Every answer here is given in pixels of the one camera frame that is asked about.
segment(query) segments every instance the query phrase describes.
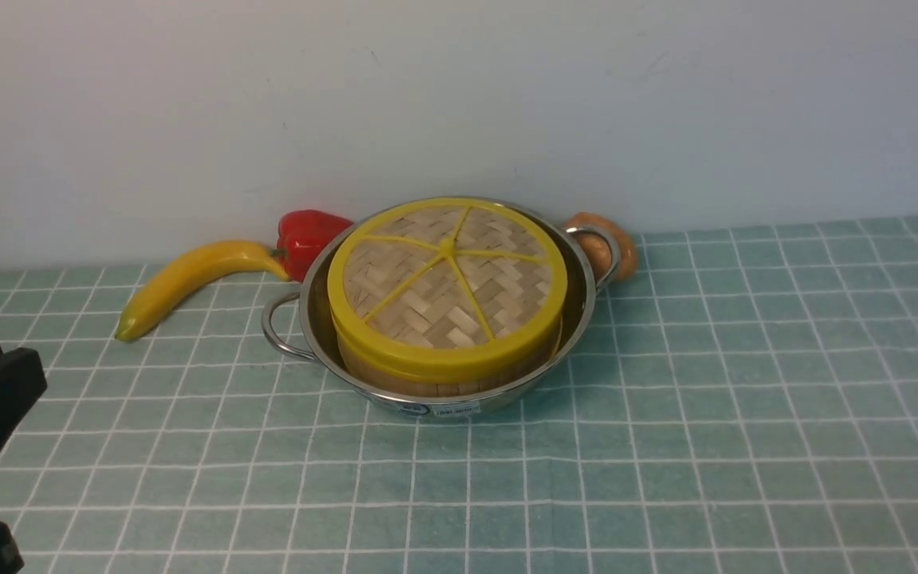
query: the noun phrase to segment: banana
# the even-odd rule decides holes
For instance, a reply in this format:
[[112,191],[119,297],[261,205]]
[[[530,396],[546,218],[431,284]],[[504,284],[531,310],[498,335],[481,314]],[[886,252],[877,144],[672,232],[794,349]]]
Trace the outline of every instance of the banana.
[[269,248],[252,241],[218,241],[179,255],[130,299],[120,315],[116,339],[139,339],[194,291],[230,273],[249,271],[266,271],[288,280]]

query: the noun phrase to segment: label sticker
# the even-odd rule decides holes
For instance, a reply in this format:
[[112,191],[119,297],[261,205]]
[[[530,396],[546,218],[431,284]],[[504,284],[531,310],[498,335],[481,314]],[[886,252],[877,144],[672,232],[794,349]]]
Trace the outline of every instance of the label sticker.
[[436,417],[469,417],[481,411],[480,400],[470,400],[468,403],[459,404],[433,404],[431,413]]

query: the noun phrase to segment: toy pepper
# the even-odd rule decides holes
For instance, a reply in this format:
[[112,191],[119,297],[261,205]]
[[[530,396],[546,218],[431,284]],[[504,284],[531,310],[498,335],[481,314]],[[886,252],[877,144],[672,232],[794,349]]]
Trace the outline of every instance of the toy pepper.
[[321,250],[352,225],[349,219],[324,211],[290,211],[278,219],[278,243],[273,255],[290,279],[303,281]]

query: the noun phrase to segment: bamboo steamer basket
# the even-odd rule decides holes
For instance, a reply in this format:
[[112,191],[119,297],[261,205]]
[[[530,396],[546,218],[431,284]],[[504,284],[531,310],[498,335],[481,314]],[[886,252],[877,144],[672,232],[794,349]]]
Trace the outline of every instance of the bamboo steamer basket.
[[328,302],[351,375],[404,395],[462,396],[550,359],[567,280],[531,219],[445,197],[357,226],[328,266]]

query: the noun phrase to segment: pot handle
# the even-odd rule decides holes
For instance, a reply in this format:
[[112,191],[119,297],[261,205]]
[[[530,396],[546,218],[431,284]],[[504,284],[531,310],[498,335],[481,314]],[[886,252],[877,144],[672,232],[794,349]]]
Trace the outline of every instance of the pot handle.
[[619,247],[618,240],[615,239],[612,233],[600,226],[571,226],[571,228],[565,229],[565,233],[572,236],[579,235],[580,233],[589,233],[600,237],[608,244],[608,250],[611,251],[611,266],[609,266],[608,271],[604,272],[601,279],[597,280],[597,290],[602,291],[611,283],[611,280],[615,278],[615,272],[618,271],[618,266],[622,265],[622,247]]
[[295,283],[291,284],[291,290],[288,291],[285,295],[278,295],[269,301],[265,305],[265,312],[261,315],[261,331],[265,331],[265,339],[271,343],[271,346],[285,353],[285,355],[299,357],[299,359],[310,360],[310,362],[316,362],[317,355],[314,355],[314,352],[311,350],[294,348],[291,344],[288,344],[284,341],[283,338],[278,336],[274,327],[271,326],[271,316],[274,315],[274,309],[280,308],[280,306],[287,304],[290,301],[295,301],[300,298],[300,291],[303,289],[302,284]]

